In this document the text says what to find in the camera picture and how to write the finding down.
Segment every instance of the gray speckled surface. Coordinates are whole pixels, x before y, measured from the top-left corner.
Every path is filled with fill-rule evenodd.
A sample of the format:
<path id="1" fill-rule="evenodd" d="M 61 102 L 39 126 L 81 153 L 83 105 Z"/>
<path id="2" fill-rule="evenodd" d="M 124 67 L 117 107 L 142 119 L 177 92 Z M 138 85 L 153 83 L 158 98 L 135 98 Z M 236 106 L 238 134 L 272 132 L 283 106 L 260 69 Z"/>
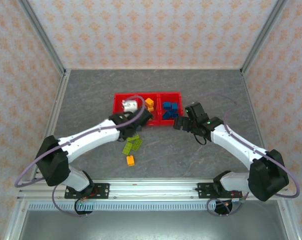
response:
<path id="1" fill-rule="evenodd" d="M 186 105 L 200 100 L 209 117 L 223 117 L 234 98 L 238 107 L 229 116 L 231 128 L 260 145 L 249 101 L 238 70 L 72 70 L 58 118 L 55 136 L 81 132 L 112 114 L 115 93 L 181 92 Z M 247 171 L 226 150 L 213 143 L 199 145 L 192 134 L 172 127 L 146 127 L 139 133 L 143 144 L 133 152 L 135 166 L 128 167 L 122 154 L 124 142 L 111 142 L 75 160 L 72 165 L 96 178 L 212 178 L 225 171 Z"/>

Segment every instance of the gray floor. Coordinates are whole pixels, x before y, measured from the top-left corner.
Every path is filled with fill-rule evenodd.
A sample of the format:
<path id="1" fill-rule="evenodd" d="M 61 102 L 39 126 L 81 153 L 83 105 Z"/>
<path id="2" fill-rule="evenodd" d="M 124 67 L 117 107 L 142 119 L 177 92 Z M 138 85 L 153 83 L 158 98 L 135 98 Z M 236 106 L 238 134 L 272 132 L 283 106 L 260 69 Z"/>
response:
<path id="1" fill-rule="evenodd" d="M 115 93 L 181 92 L 185 107 L 200 100 L 210 117 L 223 117 L 232 106 L 217 96 L 222 93 L 238 102 L 229 117 L 231 128 L 260 145 L 242 76 L 238 70 L 72 70 L 58 118 L 55 136 L 81 132 L 112 114 Z M 172 127 L 146 127 L 139 133 L 143 144 L 134 153 L 135 166 L 128 167 L 122 154 L 124 142 L 102 145 L 72 165 L 96 178 L 212 178 L 225 171 L 247 171 L 220 146 L 199 145 L 192 134 Z"/>
<path id="2" fill-rule="evenodd" d="M 74 218 L 29 211 L 21 240 L 286 240 L 275 201 L 247 201 L 227 218 L 206 211 L 103 211 Z"/>

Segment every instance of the blue block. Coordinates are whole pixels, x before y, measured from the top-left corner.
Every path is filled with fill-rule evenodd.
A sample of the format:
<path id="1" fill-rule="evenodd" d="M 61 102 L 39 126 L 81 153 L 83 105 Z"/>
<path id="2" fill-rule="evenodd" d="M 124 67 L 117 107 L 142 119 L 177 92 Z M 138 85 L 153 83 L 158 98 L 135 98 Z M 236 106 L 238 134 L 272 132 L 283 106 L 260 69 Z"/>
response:
<path id="1" fill-rule="evenodd" d="M 177 112 L 177 109 L 178 109 L 177 103 L 176 103 L 176 104 L 175 104 L 175 103 L 172 103 L 172 110 L 173 110 L 174 112 Z"/>
<path id="2" fill-rule="evenodd" d="M 163 103 L 163 109 L 166 109 L 166 110 L 170 110 L 171 109 L 171 102 L 164 102 Z"/>
<path id="3" fill-rule="evenodd" d="M 170 113 L 170 111 L 166 111 L 165 114 L 163 114 L 162 119 L 168 120 L 171 116 L 172 114 Z"/>

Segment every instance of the patterned wallpaper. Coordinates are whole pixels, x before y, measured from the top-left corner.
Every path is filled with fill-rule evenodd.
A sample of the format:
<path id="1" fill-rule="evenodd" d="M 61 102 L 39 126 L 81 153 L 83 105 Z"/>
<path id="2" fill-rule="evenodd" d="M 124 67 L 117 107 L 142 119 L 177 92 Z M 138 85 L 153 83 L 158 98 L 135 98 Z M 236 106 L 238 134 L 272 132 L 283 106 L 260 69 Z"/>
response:
<path id="1" fill-rule="evenodd" d="M 14 181 L 35 157 L 60 76 L 17 0 L 0 0 L 0 240 Z"/>
<path id="2" fill-rule="evenodd" d="M 30 0 L 66 68 L 240 68 L 276 0 Z"/>
<path id="3" fill-rule="evenodd" d="M 302 226 L 302 0 L 288 2 L 245 78 L 268 149 L 298 177 Z"/>

